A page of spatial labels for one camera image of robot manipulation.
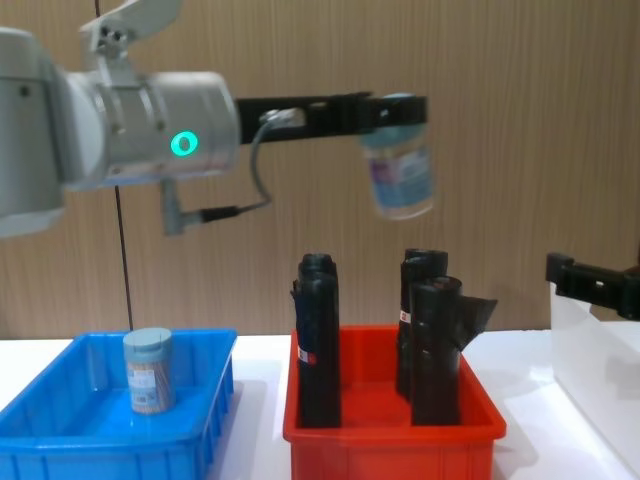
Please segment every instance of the wooden wall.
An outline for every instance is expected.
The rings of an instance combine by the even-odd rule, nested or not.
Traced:
[[[77,2],[82,8],[71,16],[56,8],[59,0],[37,3],[47,13],[42,25],[26,11],[19,20],[56,59],[77,66],[79,42],[62,25],[73,31],[92,2]],[[119,2],[102,3],[104,11]],[[2,7],[0,22],[10,23],[7,10],[18,8]],[[143,71],[218,71],[239,97],[360,90],[428,95],[437,182],[430,213],[389,222],[374,212],[355,139],[269,145],[261,169],[275,193],[273,207],[177,238],[162,235],[157,187],[123,188],[136,327],[286,332],[294,324],[288,289],[307,251],[329,252],[338,262],[344,323],[395,322],[403,249],[425,247],[450,252],[451,274],[468,294],[500,300],[491,328],[543,328],[547,252],[612,268],[635,260],[635,0],[185,0],[176,24],[132,57]],[[238,163],[229,176],[183,183],[184,206],[255,200],[246,151]],[[62,312],[75,319],[93,315],[92,327],[122,324],[113,209],[111,191],[72,197],[56,231],[0,245],[5,276],[22,282],[10,288],[10,299],[6,290],[0,293],[8,335],[34,336],[51,311],[59,328]],[[27,242],[39,242],[54,257],[60,249],[85,256],[59,282],[55,266],[27,259]],[[113,261],[97,260],[96,249]],[[16,251],[27,267],[8,261],[21,258]],[[36,293],[27,268],[45,269],[35,287],[55,284],[55,292],[45,289],[49,300],[30,302]],[[82,279],[83,303],[54,305],[77,295],[72,279]],[[107,300],[119,307],[103,311]]]

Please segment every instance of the red plastic bin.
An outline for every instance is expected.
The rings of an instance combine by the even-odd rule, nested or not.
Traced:
[[[410,406],[395,392],[397,327],[340,330],[342,427],[300,428],[297,337],[284,438],[292,480],[491,480],[493,442],[506,424],[464,359],[461,425],[412,427]]]

